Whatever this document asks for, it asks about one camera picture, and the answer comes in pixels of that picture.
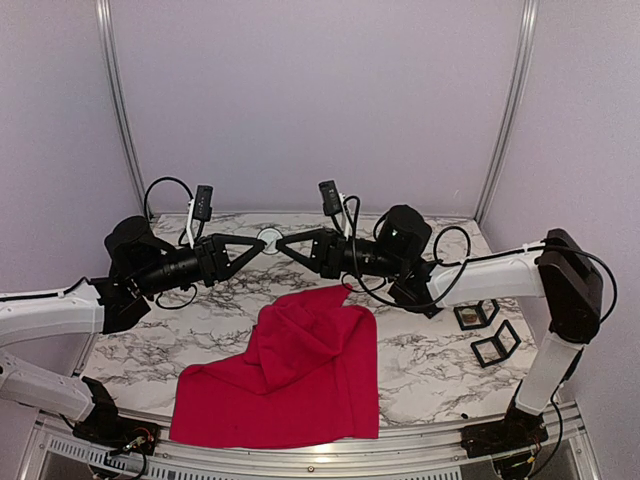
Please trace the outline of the red t-shirt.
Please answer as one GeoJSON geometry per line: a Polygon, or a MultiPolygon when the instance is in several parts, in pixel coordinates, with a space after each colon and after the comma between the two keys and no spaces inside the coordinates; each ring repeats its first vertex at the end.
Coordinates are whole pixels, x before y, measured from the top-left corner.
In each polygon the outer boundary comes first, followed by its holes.
{"type": "Polygon", "coordinates": [[[347,288],[261,309],[245,352],[187,367],[169,437],[206,448],[288,449],[379,435],[377,322],[347,288]]]}

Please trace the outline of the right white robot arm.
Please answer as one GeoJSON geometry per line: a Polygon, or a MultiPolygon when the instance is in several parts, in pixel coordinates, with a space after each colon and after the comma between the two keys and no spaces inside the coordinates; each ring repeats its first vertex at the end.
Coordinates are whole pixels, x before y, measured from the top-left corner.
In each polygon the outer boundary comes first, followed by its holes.
{"type": "Polygon", "coordinates": [[[534,431],[540,416],[584,348],[611,315],[602,307],[604,283],[615,279],[608,265],[582,250],[562,229],[520,248],[458,262],[427,261],[432,235],[420,213],[395,205],[381,218],[374,237],[358,237],[358,209],[335,195],[323,197],[329,217],[342,225],[317,228],[277,240],[278,252],[325,279],[349,274],[385,278],[391,286],[378,302],[428,317],[447,308],[504,298],[543,298],[551,323],[528,374],[501,419],[495,438],[515,448],[534,431]]]}

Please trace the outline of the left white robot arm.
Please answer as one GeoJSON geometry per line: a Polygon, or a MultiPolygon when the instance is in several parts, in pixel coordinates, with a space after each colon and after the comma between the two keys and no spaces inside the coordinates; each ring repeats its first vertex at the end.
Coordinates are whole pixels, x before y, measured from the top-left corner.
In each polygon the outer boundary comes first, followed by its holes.
{"type": "Polygon", "coordinates": [[[111,259],[107,276],[83,277],[61,290],[2,296],[2,399],[57,413],[87,426],[102,443],[119,444],[126,436],[126,423],[101,382],[57,374],[7,348],[45,337],[124,332],[166,291],[187,290],[197,283],[211,287],[231,279],[266,244],[252,237],[194,231],[193,222],[205,225],[211,219],[213,192],[204,185],[191,194],[184,246],[157,237],[149,213],[130,216],[104,240],[111,259]]]}

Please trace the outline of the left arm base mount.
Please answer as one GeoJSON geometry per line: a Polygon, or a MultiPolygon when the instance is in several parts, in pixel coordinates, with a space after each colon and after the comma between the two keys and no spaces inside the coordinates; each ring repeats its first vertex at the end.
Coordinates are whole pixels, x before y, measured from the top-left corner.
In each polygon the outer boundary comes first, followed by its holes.
{"type": "Polygon", "coordinates": [[[151,456],[160,435],[156,423],[123,417],[104,385],[83,377],[91,393],[92,409],[82,421],[76,421],[73,435],[77,438],[110,447],[116,455],[136,451],[151,456]]]}

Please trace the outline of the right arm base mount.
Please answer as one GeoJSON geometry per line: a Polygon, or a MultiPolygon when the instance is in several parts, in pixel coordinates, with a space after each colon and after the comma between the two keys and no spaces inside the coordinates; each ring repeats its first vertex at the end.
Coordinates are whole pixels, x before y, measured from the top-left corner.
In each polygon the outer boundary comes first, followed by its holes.
{"type": "Polygon", "coordinates": [[[464,427],[461,447],[469,458],[477,458],[534,446],[548,438],[543,415],[527,413],[512,400],[502,419],[464,427]]]}

